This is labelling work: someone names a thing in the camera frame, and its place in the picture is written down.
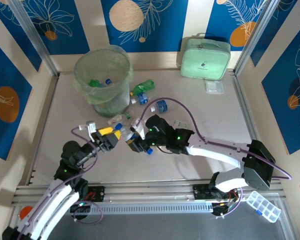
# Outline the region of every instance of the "green plastic bottle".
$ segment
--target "green plastic bottle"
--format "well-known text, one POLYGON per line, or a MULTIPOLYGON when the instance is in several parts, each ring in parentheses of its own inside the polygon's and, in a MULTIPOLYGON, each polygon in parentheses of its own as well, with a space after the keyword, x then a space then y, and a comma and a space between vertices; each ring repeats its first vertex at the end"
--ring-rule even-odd
POLYGON ((90 82, 88 83, 88 85, 90 87, 98 87, 98 88, 102 88, 102 84, 100 83, 99 80, 93 80, 91 79, 90 82))
POLYGON ((155 83, 152 79, 148 79, 145 82, 142 82, 134 87, 132 91, 130 91, 130 96, 143 94, 146 91, 152 90, 155 88, 155 83))

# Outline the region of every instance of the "orange circle pattern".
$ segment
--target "orange circle pattern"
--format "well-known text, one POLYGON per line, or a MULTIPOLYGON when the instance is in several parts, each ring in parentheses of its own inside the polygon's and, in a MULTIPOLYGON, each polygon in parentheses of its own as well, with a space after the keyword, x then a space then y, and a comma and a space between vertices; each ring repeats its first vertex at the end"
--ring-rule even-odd
POLYGON ((58 38, 57 34, 54 31, 50 31, 50 30, 46 31, 44 35, 47 39, 51 41, 57 40, 58 38))
POLYGON ((249 21, 244 25, 238 26, 230 36, 230 44, 234 47, 244 47, 247 43, 246 34, 248 37, 252 33, 256 23, 254 21, 249 21))
POLYGON ((9 86, 0 87, 0 96, 6 99, 13 97, 12 105, 0 102, 0 119, 6 123, 13 123, 19 114, 20 102, 16 91, 9 86))
POLYGON ((297 96, 295 95, 291 95, 288 98, 288 106, 289 108, 291 108, 292 110, 296 109, 298 107, 298 103, 299 103, 299 99, 297 96))

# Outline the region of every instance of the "mint green bag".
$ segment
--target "mint green bag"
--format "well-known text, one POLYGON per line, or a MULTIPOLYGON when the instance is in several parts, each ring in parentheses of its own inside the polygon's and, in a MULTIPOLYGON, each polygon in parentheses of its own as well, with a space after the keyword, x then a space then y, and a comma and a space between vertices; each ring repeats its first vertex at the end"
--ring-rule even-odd
POLYGON ((230 56, 227 42, 190 38, 185 45, 181 75, 218 81, 226 72, 230 56))

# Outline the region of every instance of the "vent grille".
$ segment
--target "vent grille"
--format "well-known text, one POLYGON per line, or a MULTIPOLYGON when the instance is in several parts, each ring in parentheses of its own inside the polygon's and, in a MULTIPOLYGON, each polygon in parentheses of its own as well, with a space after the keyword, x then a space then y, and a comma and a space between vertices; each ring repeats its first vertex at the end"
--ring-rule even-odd
MULTIPOLYGON (((180 213, 209 213, 212 204, 201 203, 166 203, 166 204, 102 204, 101 209, 105 215, 118 214, 180 214, 180 213)), ((92 206, 89 214, 100 214, 98 208, 92 206)))

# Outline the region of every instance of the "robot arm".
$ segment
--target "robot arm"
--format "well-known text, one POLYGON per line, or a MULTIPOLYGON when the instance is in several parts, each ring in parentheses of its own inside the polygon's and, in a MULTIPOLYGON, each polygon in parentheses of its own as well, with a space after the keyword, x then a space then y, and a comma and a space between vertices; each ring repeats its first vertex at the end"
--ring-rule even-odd
MULTIPOLYGON (((208 157, 235 167, 226 172, 214 173, 210 184, 194 185, 195 199, 230 200, 228 192, 236 188, 249 185, 266 190, 270 187, 274 168, 245 153, 253 152, 274 163, 273 157, 259 141, 239 144, 207 137, 202 139, 191 130, 174 129, 158 115, 150 117, 145 125, 147 133, 143 125, 133 124, 131 127, 135 135, 127 144, 134 152, 148 152, 151 146, 165 146, 174 154, 208 157), (232 148, 226 148, 225 145, 231 145, 232 148)), ((112 127, 96 129, 92 122, 79 126, 79 129, 88 130, 90 143, 80 146, 75 141, 69 141, 63 146, 60 166, 48 190, 17 227, 6 228, 2 234, 3 240, 46 240, 68 209, 88 195, 88 181, 80 176, 83 172, 82 165, 95 157, 96 151, 111 151, 120 139, 120 132, 113 131, 112 127)), ((227 206, 217 214, 220 215, 229 208, 227 206)))
MULTIPOLYGON (((251 144, 246 144, 208 137, 202 139, 191 130, 174 129, 158 115, 150 117, 145 126, 148 128, 145 137, 137 135, 128 142, 135 152, 147 152, 151 146, 165 146, 174 154, 203 156, 234 166, 232 170, 214 174, 216 178, 212 178, 211 185, 214 189, 216 188, 216 192, 219 190, 227 193, 232 189, 245 186, 258 190, 267 190, 270 187, 274 168, 247 153, 255 153, 275 163, 273 156, 260 141, 253 140, 251 144)), ((133 127, 133 129, 140 129, 140 126, 133 127)))

